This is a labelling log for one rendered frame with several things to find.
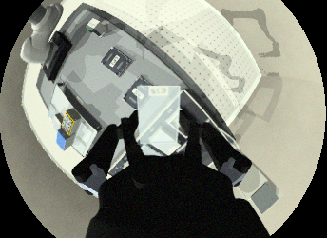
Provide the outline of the white ready key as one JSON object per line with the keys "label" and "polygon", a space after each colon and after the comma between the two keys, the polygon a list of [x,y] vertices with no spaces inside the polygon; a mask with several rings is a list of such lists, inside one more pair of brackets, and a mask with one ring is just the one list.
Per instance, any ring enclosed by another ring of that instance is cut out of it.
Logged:
{"label": "white ready key", "polygon": [[[93,32],[98,35],[100,38],[107,32],[107,28],[100,21],[93,19],[87,24],[86,28],[89,32]],[[102,35],[101,35],[102,34]],[[101,36],[100,36],[101,35]]]}

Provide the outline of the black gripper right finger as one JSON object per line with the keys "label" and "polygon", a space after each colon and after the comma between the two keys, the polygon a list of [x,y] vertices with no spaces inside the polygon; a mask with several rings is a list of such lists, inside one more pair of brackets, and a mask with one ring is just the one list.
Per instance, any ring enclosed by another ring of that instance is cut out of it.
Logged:
{"label": "black gripper right finger", "polygon": [[202,125],[198,123],[180,110],[179,124],[188,136],[180,175],[181,184],[193,188],[201,180],[201,137],[216,169],[230,178],[233,187],[238,186],[251,168],[252,162],[236,151],[210,123],[204,122]]}

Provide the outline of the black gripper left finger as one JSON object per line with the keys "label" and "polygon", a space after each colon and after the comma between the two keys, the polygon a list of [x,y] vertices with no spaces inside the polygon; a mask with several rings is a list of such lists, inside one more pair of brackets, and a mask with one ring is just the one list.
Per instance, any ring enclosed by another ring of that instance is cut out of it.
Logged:
{"label": "black gripper left finger", "polygon": [[137,110],[134,110],[129,118],[121,118],[119,126],[108,125],[88,155],[72,169],[72,175],[88,195],[98,196],[100,185],[107,180],[119,139],[124,139],[126,156],[136,188],[148,191],[155,187],[155,171],[147,162],[134,136],[138,125]]}

